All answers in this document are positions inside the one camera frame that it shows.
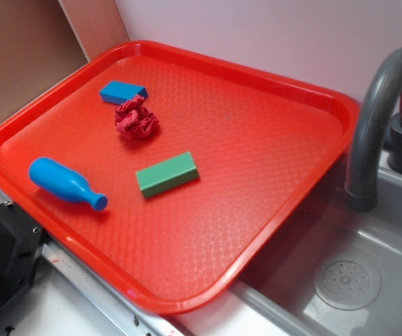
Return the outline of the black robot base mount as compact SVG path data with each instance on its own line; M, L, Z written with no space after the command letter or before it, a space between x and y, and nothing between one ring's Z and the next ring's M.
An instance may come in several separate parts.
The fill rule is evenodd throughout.
M20 206L0 203L0 311L32 286L43 228Z

